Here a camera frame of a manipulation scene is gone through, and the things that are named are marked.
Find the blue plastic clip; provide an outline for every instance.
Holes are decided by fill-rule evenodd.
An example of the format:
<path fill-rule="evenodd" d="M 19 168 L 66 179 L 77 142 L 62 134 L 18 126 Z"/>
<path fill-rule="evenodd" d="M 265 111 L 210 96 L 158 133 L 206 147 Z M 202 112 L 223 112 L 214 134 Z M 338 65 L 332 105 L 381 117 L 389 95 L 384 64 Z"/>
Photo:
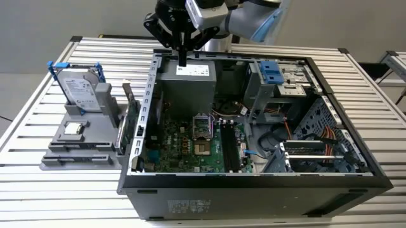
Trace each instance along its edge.
<path fill-rule="evenodd" d="M 280 70 L 280 65 L 276 61 L 261 61 L 261 73 L 268 84 L 284 84 L 285 77 Z"/>
<path fill-rule="evenodd" d="M 103 67 L 101 65 L 101 62 L 97 63 L 95 67 L 98 69 L 99 81 L 106 83 L 105 72 L 103 72 Z"/>
<path fill-rule="evenodd" d="M 47 63 L 49 71 L 50 71 L 50 73 L 53 74 L 54 80 L 58 81 L 58 76 L 57 76 L 57 73 L 55 73 L 55 71 L 54 71 L 54 66 L 53 66 L 53 65 L 54 65 L 54 61 L 50 60 L 49 63 Z"/>
<path fill-rule="evenodd" d="M 71 64 L 67 63 L 67 62 L 62 62 L 62 63 L 57 63 L 57 64 L 55 64 L 55 68 L 57 68 L 57 69 L 67 69 L 67 68 L 70 68 L 70 67 L 71 67 Z"/>
<path fill-rule="evenodd" d="M 69 101 L 69 105 L 71 104 L 71 101 L 70 101 L 70 98 L 69 98 L 69 96 L 67 96 L 67 94 L 66 94 L 66 92 L 65 92 L 65 88 L 63 88 L 63 86 L 62 86 L 62 84 L 61 84 L 61 82 L 59 82 L 59 79 L 58 79 L 58 76 L 57 76 L 57 73 L 55 73 L 55 70 L 54 70 L 54 61 L 51 60 L 51 61 L 49 61 L 49 63 L 47 63 L 47 65 L 49 65 L 49 71 L 50 71 L 50 73 L 51 73 L 51 75 L 53 75 L 53 77 L 54 77 L 54 80 L 58 82 L 58 84 L 59 84 L 59 87 L 62 88 L 62 91 L 63 91 L 63 95 L 65 95 L 65 97 L 66 97 L 66 99 L 67 99 L 67 101 Z"/>

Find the aluminum table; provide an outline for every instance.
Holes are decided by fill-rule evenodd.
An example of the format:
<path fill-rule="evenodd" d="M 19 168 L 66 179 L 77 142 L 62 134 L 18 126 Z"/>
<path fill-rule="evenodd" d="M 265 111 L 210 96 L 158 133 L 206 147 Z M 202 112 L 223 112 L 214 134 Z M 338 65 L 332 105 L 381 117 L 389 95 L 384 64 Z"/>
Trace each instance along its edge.
<path fill-rule="evenodd" d="M 58 61 L 101 62 L 113 95 L 127 98 L 122 80 L 142 98 L 155 40 L 73 39 Z M 4 227 L 406 227 L 406 117 L 342 49 L 234 44 L 231 52 L 308 56 L 332 85 L 394 189 L 342 215 L 308 219 L 157 221 L 138 219 L 117 194 L 119 170 L 42 171 L 38 167 L 65 116 L 66 98 L 47 74 L 0 138 L 0 226 Z"/>

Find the cable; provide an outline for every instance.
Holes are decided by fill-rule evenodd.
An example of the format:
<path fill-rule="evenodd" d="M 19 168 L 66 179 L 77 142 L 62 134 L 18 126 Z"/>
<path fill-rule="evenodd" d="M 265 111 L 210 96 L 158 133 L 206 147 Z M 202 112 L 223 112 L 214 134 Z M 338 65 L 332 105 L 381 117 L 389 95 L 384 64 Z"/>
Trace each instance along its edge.
<path fill-rule="evenodd" d="M 222 113 L 219 113 L 217 110 L 214 110 L 214 109 L 211 109 L 211 111 L 215 113 L 215 114 L 218 114 L 219 116 L 222 116 L 222 117 L 233 117 L 233 116 L 238 116 L 238 114 L 222 114 Z"/>
<path fill-rule="evenodd" d="M 258 157 L 261 157 L 262 159 L 268 159 L 266 157 L 261 156 L 258 153 L 252 153 L 253 155 L 257 155 Z"/>
<path fill-rule="evenodd" d="M 386 75 L 382 77 L 381 81 L 377 83 L 377 85 L 381 84 L 381 82 L 388 78 L 388 76 L 394 72 L 394 70 L 390 70 Z"/>
<path fill-rule="evenodd" d="M 266 132 L 266 133 L 264 133 L 261 136 L 260 136 L 260 138 L 258 138 L 258 140 L 257 140 L 257 144 L 258 144 L 258 146 L 260 146 L 260 148 L 264 150 L 264 151 L 274 151 L 277 148 L 274 147 L 274 148 L 265 148 L 264 146 L 262 146 L 262 140 L 265 139 L 265 138 L 268 138 L 268 137 L 273 137 L 278 142 L 284 142 L 284 141 L 286 141 L 286 139 L 282 139 L 280 136 L 277 136 L 276 134 L 274 134 L 274 131 L 277 131 L 277 129 L 278 128 L 281 128 L 281 127 L 284 127 L 284 124 L 274 124 L 273 126 L 272 126 L 272 129 L 270 129 L 270 131 L 269 132 Z"/>
<path fill-rule="evenodd" d="M 2 118 L 2 119 L 4 119 L 4 120 L 8 120 L 10 122 L 12 122 L 12 121 L 14 121 L 12 119 L 10 119 L 10 118 L 4 117 L 3 115 L 0 115 L 0 118 Z"/>
<path fill-rule="evenodd" d="M 293 137 L 292 137 L 293 135 L 292 135 L 290 127 L 288 125 L 286 120 L 285 120 L 285 128 L 286 128 L 286 131 L 288 131 L 288 138 L 289 138 L 289 140 L 292 140 L 293 139 Z"/>

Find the white wall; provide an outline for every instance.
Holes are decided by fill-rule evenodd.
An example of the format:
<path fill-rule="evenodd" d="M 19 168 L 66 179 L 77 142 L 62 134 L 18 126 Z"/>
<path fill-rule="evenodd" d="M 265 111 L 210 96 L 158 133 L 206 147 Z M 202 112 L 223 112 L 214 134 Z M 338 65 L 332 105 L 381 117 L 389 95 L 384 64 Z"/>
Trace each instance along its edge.
<path fill-rule="evenodd" d="M 345 47 L 358 61 L 406 51 L 406 0 L 290 0 L 277 45 Z M 150 36 L 157 0 L 0 0 L 0 72 L 45 73 L 71 36 Z"/>
<path fill-rule="evenodd" d="M 45 73 L 74 35 L 151 36 L 157 0 L 0 0 L 0 72 Z"/>
<path fill-rule="evenodd" d="M 406 51 L 406 0 L 290 0 L 276 45 L 348 48 L 358 61 Z"/>

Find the motherboard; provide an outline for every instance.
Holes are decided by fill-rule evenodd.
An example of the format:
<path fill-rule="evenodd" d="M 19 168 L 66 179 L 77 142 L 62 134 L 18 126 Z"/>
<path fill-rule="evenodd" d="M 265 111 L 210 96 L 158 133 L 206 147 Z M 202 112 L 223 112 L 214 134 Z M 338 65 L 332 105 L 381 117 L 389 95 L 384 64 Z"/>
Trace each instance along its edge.
<path fill-rule="evenodd" d="M 245 156 L 248 149 L 244 126 L 229 124 L 233 128 L 233 141 L 226 145 L 233 147 L 231 154 L 225 155 L 225 124 L 209 117 L 193 121 L 166 119 L 162 144 L 159 149 L 149 149 L 146 171 L 149 172 L 230 172 L 230 158 L 237 159 L 237 172 L 253 172 L 252 160 Z"/>

